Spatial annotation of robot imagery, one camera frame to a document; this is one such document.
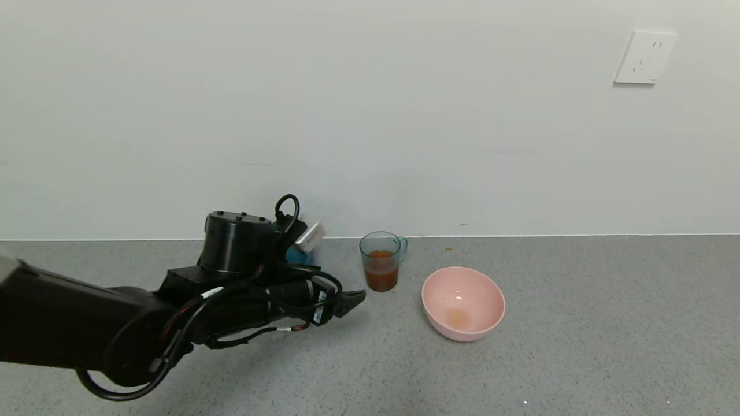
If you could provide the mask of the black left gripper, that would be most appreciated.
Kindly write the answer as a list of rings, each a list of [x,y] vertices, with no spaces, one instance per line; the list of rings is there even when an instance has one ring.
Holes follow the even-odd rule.
[[[367,297],[365,290],[341,292],[336,295],[336,279],[313,276],[270,286],[267,296],[271,308],[290,318],[297,318],[314,325],[322,325],[330,316],[343,318]]]

